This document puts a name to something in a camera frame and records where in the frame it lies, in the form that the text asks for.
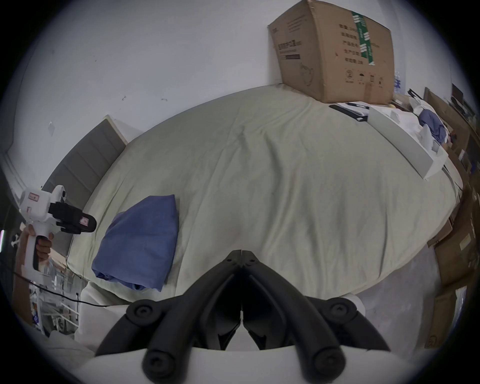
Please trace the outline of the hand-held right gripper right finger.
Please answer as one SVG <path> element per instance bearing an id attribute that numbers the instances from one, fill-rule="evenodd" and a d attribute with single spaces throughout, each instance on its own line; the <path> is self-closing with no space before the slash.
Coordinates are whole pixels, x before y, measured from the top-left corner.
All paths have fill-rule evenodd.
<path id="1" fill-rule="evenodd" d="M 330 383 L 345 370 L 342 346 L 390 352 L 350 300 L 304 296 L 248 250 L 241 252 L 243 325 L 260 350 L 295 346 L 304 378 Z"/>

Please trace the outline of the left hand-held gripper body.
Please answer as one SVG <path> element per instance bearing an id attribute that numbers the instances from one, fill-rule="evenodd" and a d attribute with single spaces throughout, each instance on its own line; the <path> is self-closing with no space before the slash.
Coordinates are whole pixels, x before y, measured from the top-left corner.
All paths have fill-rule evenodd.
<path id="1" fill-rule="evenodd" d="M 49 235 L 60 231 L 59 219 L 50 213 L 51 205 L 63 203 L 66 197 L 62 185 L 57 185 L 52 192 L 27 188 L 23 191 L 20 201 L 20 213 L 27 225 L 32 225 L 34 236 L 29 236 L 25 250 L 25 261 L 21 267 L 24 278 L 48 278 L 39 270 L 39 252 L 37 245 L 41 239 L 48 240 Z"/>

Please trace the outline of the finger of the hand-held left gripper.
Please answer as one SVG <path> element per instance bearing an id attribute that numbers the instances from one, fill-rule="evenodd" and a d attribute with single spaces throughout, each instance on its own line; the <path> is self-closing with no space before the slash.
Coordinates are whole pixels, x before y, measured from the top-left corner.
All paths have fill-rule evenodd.
<path id="1" fill-rule="evenodd" d="M 56 224 L 62 232 L 73 235 L 92 233 L 97 228 L 97 221 L 92 215 L 65 202 L 56 203 Z"/>

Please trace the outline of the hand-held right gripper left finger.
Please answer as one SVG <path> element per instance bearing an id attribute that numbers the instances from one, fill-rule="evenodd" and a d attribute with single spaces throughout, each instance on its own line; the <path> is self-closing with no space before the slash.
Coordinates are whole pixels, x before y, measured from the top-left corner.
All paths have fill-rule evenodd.
<path id="1" fill-rule="evenodd" d="M 179 383 L 192 347 L 224 351 L 241 325 L 243 296 L 236 285 L 242 267 L 242 251 L 233 250 L 184 294 L 130 304 L 95 356 L 146 349 L 143 374 L 153 383 Z"/>

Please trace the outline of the person's left hand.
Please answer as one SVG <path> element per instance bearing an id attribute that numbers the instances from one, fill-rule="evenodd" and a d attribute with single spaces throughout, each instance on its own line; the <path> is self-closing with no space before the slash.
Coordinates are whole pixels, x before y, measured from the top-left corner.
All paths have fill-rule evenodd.
<path id="1" fill-rule="evenodd" d="M 26 227 L 26 239 L 28 241 L 29 238 L 36 238 L 36 232 L 33 227 L 33 225 L 29 224 Z M 47 237 L 41 237 L 38 240 L 38 243 L 35 245 L 35 252 L 36 255 L 38 256 L 38 261 L 39 263 L 43 263 L 48 261 L 51 253 L 51 248 L 52 248 L 52 241 L 53 241 L 54 235 L 53 233 L 49 233 Z"/>

